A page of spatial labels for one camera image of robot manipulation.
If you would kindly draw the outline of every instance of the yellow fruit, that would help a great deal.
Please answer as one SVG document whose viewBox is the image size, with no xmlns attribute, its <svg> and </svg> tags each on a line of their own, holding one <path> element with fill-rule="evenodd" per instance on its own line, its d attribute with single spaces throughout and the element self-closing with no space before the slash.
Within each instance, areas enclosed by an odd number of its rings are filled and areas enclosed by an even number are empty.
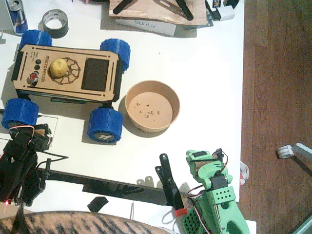
<svg viewBox="0 0 312 234">
<path fill-rule="evenodd" d="M 54 60 L 50 65 L 50 74 L 52 77 L 62 77 L 68 71 L 67 63 L 64 59 Z"/>
</svg>

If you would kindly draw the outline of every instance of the can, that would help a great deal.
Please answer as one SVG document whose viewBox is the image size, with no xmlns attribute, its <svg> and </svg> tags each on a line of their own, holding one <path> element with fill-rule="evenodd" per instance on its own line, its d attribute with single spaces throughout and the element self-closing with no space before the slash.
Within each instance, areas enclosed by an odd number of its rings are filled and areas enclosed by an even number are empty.
<svg viewBox="0 0 312 234">
<path fill-rule="evenodd" d="M 13 30 L 16 35 L 21 36 L 28 30 L 27 20 L 21 0 L 7 0 Z"/>
</svg>

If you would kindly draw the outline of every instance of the brown bowl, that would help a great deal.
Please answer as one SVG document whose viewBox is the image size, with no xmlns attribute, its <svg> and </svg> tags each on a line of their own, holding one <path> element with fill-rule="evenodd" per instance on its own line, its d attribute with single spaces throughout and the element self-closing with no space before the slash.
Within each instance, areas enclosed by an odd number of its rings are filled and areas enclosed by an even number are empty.
<svg viewBox="0 0 312 234">
<path fill-rule="evenodd" d="M 180 111 L 180 101 L 175 91 L 156 80 L 145 80 L 132 86 L 125 104 L 131 122 L 148 133 L 168 128 Z"/>
</svg>

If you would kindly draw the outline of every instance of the hardwood floor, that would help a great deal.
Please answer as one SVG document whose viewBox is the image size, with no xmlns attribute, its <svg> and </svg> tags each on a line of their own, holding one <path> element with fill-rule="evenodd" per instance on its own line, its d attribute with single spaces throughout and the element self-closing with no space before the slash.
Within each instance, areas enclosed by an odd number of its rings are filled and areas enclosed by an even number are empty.
<svg viewBox="0 0 312 234">
<path fill-rule="evenodd" d="M 312 147 L 311 9 L 310 0 L 245 0 L 241 153 L 251 174 L 239 207 L 258 234 L 289 233 L 312 212 L 312 178 L 275 154 Z"/>
</svg>

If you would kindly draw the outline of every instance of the blue wheel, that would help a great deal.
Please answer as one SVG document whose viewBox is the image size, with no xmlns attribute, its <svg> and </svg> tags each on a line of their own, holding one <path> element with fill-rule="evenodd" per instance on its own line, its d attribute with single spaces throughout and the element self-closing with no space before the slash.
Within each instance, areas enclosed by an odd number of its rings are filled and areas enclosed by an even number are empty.
<svg viewBox="0 0 312 234">
<path fill-rule="evenodd" d="M 92 140 L 114 143 L 120 140 L 122 114 L 108 108 L 98 108 L 91 112 L 88 136 Z"/>
<path fill-rule="evenodd" d="M 101 43 L 100 50 L 111 51 L 118 54 L 122 61 L 122 72 L 126 71 L 130 62 L 130 46 L 120 39 L 108 39 Z"/>
<path fill-rule="evenodd" d="M 17 125 L 35 125 L 38 117 L 38 106 L 28 100 L 14 98 L 7 101 L 1 124 L 9 129 Z"/>
<path fill-rule="evenodd" d="M 52 39 L 49 34 L 39 30 L 28 30 L 21 36 L 19 49 L 25 44 L 52 46 Z"/>
</svg>

